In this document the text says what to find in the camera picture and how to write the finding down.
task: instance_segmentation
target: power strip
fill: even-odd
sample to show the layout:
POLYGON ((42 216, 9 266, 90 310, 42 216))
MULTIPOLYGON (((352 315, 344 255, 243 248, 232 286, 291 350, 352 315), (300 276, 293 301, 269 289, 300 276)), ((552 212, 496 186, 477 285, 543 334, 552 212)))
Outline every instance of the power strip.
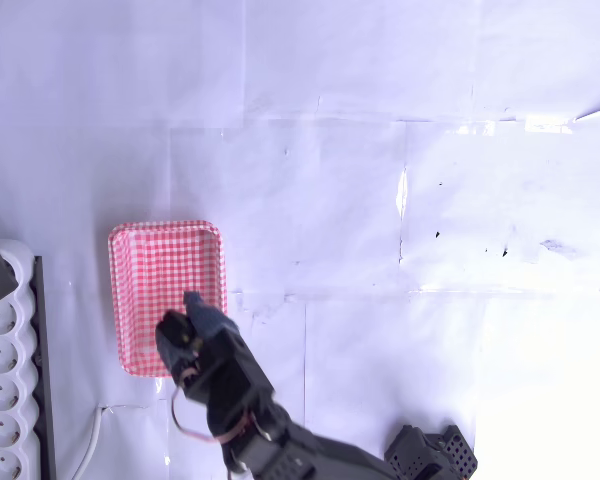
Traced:
POLYGON ((38 372, 31 361, 36 334, 31 327, 35 299, 29 282, 35 258, 29 248, 0 240, 18 288, 0 301, 0 480, 39 480, 40 442, 33 432, 39 415, 32 397, 38 372))

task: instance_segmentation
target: cable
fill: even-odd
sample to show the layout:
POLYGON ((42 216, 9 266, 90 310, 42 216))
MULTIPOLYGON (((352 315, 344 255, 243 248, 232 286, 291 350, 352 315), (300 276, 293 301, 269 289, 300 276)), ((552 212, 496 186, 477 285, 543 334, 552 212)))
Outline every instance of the cable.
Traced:
POLYGON ((79 480, 82 474, 89 466, 93 452, 96 451, 96 445, 98 444, 98 436, 100 435, 100 424, 102 423, 102 414, 107 408, 98 407, 96 408, 95 419, 93 420, 93 429, 91 430, 91 439, 89 440, 89 446, 87 447, 87 453, 84 454, 82 462, 78 470, 76 470, 73 480, 79 480))
POLYGON ((176 417, 176 397, 178 396, 178 392, 180 391, 181 388, 182 388, 182 386, 178 385, 176 387, 176 389, 173 391, 173 395, 171 396, 171 418, 173 418, 173 423, 176 424, 176 428, 178 430, 180 430, 180 432, 185 434, 186 436, 195 438, 196 440, 200 440, 201 442, 219 443, 221 445, 224 445, 225 443, 229 443, 231 440, 233 440, 238 435, 240 435, 244 431, 244 429, 247 428, 249 426, 249 424, 251 423, 251 417, 245 411, 242 414, 242 417, 240 417, 240 420, 238 420, 238 423, 236 423, 236 425, 231 430, 229 430, 227 433, 224 433, 217 437, 212 437, 211 435, 205 435, 204 433, 196 432, 194 430, 189 430, 189 429, 183 427, 182 425, 180 425, 180 422, 178 421, 178 418, 176 417))

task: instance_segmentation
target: white cable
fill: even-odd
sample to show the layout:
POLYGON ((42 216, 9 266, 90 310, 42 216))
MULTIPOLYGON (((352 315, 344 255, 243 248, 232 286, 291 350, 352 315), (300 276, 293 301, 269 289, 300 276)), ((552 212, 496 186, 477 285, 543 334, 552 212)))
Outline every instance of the white cable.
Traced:
POLYGON ((80 466, 78 467, 78 470, 76 470, 73 480, 79 480, 82 477, 82 474, 89 466, 91 457, 93 457, 93 452, 96 451, 98 436, 100 435, 100 424, 102 423, 102 414, 105 410, 106 408, 102 407, 96 408, 95 419, 93 420, 93 429, 91 430, 91 440, 89 440, 87 453, 84 454, 84 458, 82 459, 82 462, 80 462, 80 466))

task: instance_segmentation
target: rectangular tray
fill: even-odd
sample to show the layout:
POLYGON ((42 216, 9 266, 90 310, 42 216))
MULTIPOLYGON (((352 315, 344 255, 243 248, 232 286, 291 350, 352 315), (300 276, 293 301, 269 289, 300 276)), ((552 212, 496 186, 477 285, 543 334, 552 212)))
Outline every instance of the rectangular tray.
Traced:
POLYGON ((222 237, 204 221, 125 223, 109 235, 113 311, 122 367, 168 377, 155 327, 168 309, 184 313, 185 291, 227 313, 222 237))

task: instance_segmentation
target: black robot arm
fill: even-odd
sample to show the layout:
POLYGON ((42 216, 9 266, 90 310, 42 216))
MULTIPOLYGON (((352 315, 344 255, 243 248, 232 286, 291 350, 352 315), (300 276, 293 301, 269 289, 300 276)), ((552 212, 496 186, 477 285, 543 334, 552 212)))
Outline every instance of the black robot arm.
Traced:
MULTIPOLYGON (((206 405, 209 430, 231 472, 250 470, 256 480, 458 480, 475 471, 474 465, 461 473, 460 464, 451 464, 449 431, 425 436, 405 427, 386 462, 313 435, 273 401, 274 389, 235 324, 196 294, 187 294, 185 303, 187 316, 169 311, 158 324, 158 351, 186 398, 206 405), (406 463, 414 453, 417 469, 416 462, 406 463)), ((459 436, 454 430, 452 437, 459 436)))

